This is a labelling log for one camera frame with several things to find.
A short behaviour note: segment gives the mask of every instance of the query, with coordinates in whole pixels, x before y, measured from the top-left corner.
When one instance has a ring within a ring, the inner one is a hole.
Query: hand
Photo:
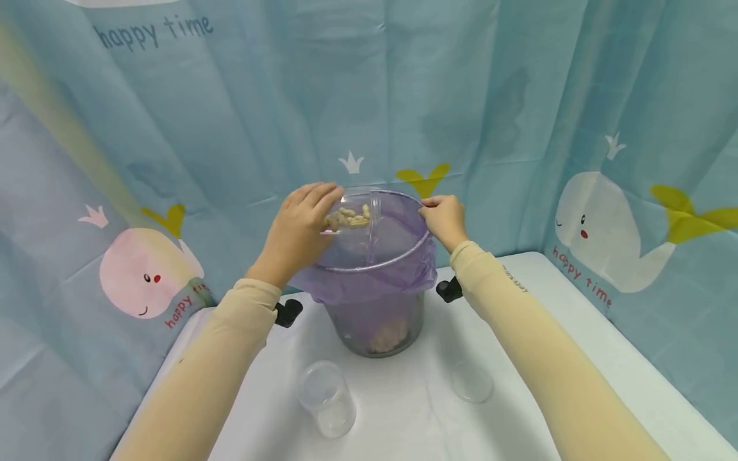
[[[464,224],[463,205],[455,195],[424,198],[420,214],[428,229],[449,253],[469,239]]]
[[[291,193],[246,277],[284,288],[300,269],[317,261],[332,242],[330,235],[320,234],[323,219],[342,195],[342,187],[322,182],[307,184]]]

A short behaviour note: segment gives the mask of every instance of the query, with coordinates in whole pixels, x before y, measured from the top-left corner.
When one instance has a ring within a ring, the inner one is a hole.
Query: light blue curtain
[[[738,443],[732,0],[0,6],[0,458],[105,458],[316,180],[459,195]]]

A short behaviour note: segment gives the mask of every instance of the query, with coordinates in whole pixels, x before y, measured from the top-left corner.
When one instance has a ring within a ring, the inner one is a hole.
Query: black clamp
[[[463,296],[461,284],[456,280],[456,277],[452,278],[449,282],[446,280],[438,282],[435,286],[435,292],[447,303],[454,302]]]
[[[296,299],[288,299],[284,305],[278,302],[275,309],[277,310],[275,324],[284,328],[290,328],[297,316],[300,315],[300,312],[303,311],[303,304]]]

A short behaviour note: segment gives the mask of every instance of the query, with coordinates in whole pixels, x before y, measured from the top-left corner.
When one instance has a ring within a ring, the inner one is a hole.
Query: beige arm sleeve
[[[564,461],[668,459],[584,351],[494,256],[467,241],[451,266],[531,390]]]
[[[114,459],[207,460],[246,371],[266,345],[281,294],[267,283],[239,280],[154,390]]]

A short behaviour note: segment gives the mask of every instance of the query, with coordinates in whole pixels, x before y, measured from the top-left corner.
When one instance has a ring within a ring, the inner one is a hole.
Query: trash can
[[[318,263],[290,282],[325,305],[343,344],[360,356],[393,356],[420,335],[424,292],[436,279],[421,207],[404,193],[346,190],[334,209],[364,213],[369,224],[341,228]]]

